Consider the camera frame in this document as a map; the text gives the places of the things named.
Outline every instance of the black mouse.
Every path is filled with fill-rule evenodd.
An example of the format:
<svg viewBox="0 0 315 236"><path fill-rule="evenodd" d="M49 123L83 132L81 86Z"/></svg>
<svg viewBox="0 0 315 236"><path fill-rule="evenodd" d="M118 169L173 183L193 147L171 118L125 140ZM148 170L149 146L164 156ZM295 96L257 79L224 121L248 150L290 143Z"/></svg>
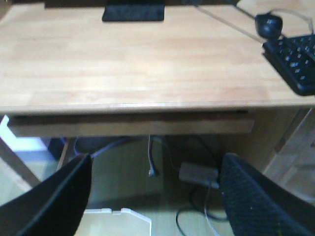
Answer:
<svg viewBox="0 0 315 236"><path fill-rule="evenodd" d="M270 13L255 16L257 33L266 39L278 39L283 26L282 18Z"/></svg>

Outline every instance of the mouse cable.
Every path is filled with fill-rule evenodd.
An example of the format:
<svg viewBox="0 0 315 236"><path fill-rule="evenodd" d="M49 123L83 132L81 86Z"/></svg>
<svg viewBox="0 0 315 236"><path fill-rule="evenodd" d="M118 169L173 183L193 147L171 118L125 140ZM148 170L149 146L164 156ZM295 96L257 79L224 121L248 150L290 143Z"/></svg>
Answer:
<svg viewBox="0 0 315 236"><path fill-rule="evenodd" d="M214 18L214 19L216 19L217 21L220 21L221 23L223 23L223 24L225 24L225 25L227 25L227 26L233 28L234 30L236 30L236 31L238 31L238 32L240 32L240 33L242 33L242 34L244 34L244 35L246 35L247 37L249 37L249 38L251 38L251 39L257 41L258 43L263 43L263 42L264 42L264 41L262 41L260 38L256 37L255 35L252 35L252 34L248 33L247 31L243 30L242 28L240 28L240 27L238 27L238 26L236 26L236 25L230 23L229 21L227 21L227 20L225 20L225 19L223 19L223 18L221 18L221 17L219 17L219 16L217 16L217 15L211 13L210 11L207 11L207 10L205 10L205 9L202 9L201 7L199 7L199 5L194 5L194 7L195 7L198 11L200 11L200 12L202 12L202 13L204 13L204 14L206 14L206 15L208 15L208 16Z"/></svg>
<svg viewBox="0 0 315 236"><path fill-rule="evenodd" d="M311 33L314 34L314 25L313 25L313 20L311 17L302 15L301 13L299 13L297 11L293 11L290 9L284 9L284 8L274 8L274 9L271 9L268 13L271 14L273 12L283 12L283 13L291 14L291 15L294 15L294 16L306 21L309 25L309 29L310 29Z"/></svg>
<svg viewBox="0 0 315 236"><path fill-rule="evenodd" d="M255 16L249 13L248 11L240 8L236 3L234 3L232 0L225 0L227 4L231 4L234 8L236 8L238 11L242 12L244 15L247 15L249 18L255 19Z"/></svg>

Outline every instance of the wooden desk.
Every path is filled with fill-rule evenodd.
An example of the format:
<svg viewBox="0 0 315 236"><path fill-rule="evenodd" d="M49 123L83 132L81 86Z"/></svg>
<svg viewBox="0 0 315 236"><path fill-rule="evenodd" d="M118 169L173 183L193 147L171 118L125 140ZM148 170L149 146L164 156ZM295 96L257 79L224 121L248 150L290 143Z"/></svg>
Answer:
<svg viewBox="0 0 315 236"><path fill-rule="evenodd" d="M252 14L283 4L239 2ZM287 1L285 7L315 15L312 0ZM202 9L215 17L193 6L168 6L164 22L104 24L103 8L13 5L0 21L0 114L11 116L17 135L82 136L88 130L106 135L113 122L111 130L125 127L118 134L190 133L196 127L196 133L222 133L210 125L216 112L223 117L220 127L230 125L223 133L233 133L239 119L244 129L238 132L248 133L256 110L251 134L256 139L250 140L261 143L265 132L274 147L296 111L313 106L315 99L294 94L263 57L261 42L240 32L257 37L252 19L232 6ZM287 35L308 33L300 19L283 14L283 20ZM229 119L231 114L222 113L237 110L250 111L249 116L235 113ZM183 122L183 113L190 123ZM271 142L268 132L274 130L279 131Z"/></svg>

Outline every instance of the wood grain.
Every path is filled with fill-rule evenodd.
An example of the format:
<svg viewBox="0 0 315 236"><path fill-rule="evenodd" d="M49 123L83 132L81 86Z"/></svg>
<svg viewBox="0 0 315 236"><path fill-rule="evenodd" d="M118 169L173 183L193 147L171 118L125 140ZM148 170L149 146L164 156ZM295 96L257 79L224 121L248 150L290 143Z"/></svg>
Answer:
<svg viewBox="0 0 315 236"><path fill-rule="evenodd" d="M251 13L282 1L242 0ZM311 0L286 8L313 16ZM202 6L256 35L232 6ZM103 8L14 5L0 21L0 114L91 114L312 106L261 55L261 43L192 6L159 23L101 22ZM307 33L284 17L288 35Z"/></svg>

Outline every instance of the white storage bin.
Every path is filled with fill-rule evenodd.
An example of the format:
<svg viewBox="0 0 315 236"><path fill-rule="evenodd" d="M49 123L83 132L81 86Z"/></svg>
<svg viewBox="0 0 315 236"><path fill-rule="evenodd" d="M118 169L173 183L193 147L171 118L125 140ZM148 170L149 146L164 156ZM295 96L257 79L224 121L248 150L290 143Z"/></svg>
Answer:
<svg viewBox="0 0 315 236"><path fill-rule="evenodd" d="M88 209L75 236L151 236L151 219L131 209Z"/></svg>

